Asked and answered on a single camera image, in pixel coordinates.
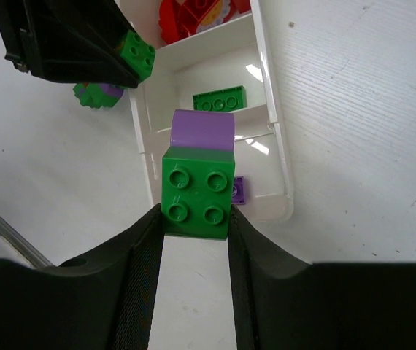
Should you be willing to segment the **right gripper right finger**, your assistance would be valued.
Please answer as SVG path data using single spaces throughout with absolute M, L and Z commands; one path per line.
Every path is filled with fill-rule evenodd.
M 308 264 L 238 209 L 228 258 L 239 349 L 416 349 L 416 263 Z

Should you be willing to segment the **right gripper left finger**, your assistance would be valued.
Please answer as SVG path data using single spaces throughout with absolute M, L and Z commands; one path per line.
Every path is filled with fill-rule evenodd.
M 0 349 L 146 349 L 163 240 L 154 206 L 59 266 L 0 259 Z

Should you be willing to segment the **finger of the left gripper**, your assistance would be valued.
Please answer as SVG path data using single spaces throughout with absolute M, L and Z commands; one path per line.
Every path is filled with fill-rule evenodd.
M 0 1 L 5 59 L 50 82 L 136 88 L 139 74 L 116 50 L 133 30 L 115 1 Z

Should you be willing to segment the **green numbered lego brick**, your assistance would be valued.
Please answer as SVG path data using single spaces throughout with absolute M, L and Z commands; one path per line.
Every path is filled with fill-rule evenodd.
M 82 106 L 98 109 L 111 104 L 110 97 L 97 84 L 78 83 L 73 87 L 73 92 Z

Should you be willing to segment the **small green lego brick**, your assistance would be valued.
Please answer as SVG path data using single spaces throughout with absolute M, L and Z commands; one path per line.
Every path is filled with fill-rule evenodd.
M 153 70 L 156 50 L 135 31 L 128 31 L 120 40 L 116 51 L 136 72 L 137 82 L 145 81 Z

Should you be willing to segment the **purple curved lego brick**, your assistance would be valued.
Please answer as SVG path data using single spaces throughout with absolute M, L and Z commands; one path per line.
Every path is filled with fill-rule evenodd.
M 247 202 L 247 185 L 248 182 L 243 176 L 234 178 L 231 203 L 233 205 L 245 205 Z

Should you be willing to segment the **red rounded lego brick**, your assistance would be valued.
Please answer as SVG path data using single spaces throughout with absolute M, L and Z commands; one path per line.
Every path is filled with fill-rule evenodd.
M 181 32 L 192 36 L 229 21 L 236 11 L 229 0 L 189 0 L 180 5 L 178 24 Z

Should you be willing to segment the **green square lego brick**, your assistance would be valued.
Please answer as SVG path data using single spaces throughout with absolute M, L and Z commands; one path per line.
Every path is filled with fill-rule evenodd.
M 169 147 L 162 158 L 165 234 L 225 240 L 234 171 L 232 151 Z

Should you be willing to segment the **purple paw print lego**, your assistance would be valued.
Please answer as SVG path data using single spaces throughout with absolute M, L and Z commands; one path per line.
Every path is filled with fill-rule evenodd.
M 234 151 L 235 119 L 228 112 L 176 109 L 170 146 Z

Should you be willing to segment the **green lego plate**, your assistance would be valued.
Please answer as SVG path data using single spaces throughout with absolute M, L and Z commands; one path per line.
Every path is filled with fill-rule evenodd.
M 242 85 L 195 94 L 192 99 L 193 109 L 204 112 L 232 112 L 247 106 Z

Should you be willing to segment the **red sloped lego brick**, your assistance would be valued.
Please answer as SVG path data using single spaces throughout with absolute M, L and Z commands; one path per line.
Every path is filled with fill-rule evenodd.
M 250 0 L 231 0 L 231 3 L 239 14 L 251 10 Z

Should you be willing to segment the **white three-compartment tray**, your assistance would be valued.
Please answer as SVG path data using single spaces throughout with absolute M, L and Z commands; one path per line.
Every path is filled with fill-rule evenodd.
M 161 162 L 174 112 L 227 108 L 235 119 L 243 214 L 253 222 L 289 219 L 294 207 L 290 157 L 261 3 L 252 1 L 244 13 L 231 1 L 210 6 L 208 23 L 165 44 L 158 23 L 165 10 L 159 1 L 120 3 L 131 25 L 156 49 L 151 76 L 129 94 L 149 201 L 161 200 Z

